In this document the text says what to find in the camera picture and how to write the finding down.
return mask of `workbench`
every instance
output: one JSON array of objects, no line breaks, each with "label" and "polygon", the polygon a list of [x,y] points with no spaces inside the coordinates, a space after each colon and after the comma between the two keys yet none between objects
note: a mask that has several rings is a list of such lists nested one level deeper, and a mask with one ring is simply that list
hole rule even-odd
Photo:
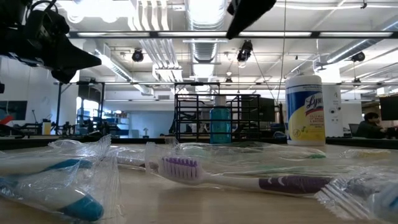
[{"label": "workbench", "polygon": [[[134,145],[143,148],[145,145]],[[340,153],[358,147],[317,147]],[[364,223],[344,222],[315,199],[295,198],[237,189],[191,187],[120,168],[122,204],[127,224],[254,224],[254,223]],[[0,198],[0,223],[66,223],[49,213]]]}]

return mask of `desk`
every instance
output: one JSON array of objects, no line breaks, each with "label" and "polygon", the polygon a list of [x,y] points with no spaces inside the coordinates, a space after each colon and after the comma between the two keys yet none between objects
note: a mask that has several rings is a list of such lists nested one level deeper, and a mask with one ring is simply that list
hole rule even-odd
[{"label": "desk", "polygon": [[[340,153],[354,147],[318,148]],[[119,170],[127,224],[364,223],[343,222],[315,199],[235,189],[189,187],[147,175],[143,171]],[[0,208],[1,224],[66,223],[48,213],[3,198],[0,198]]]}]

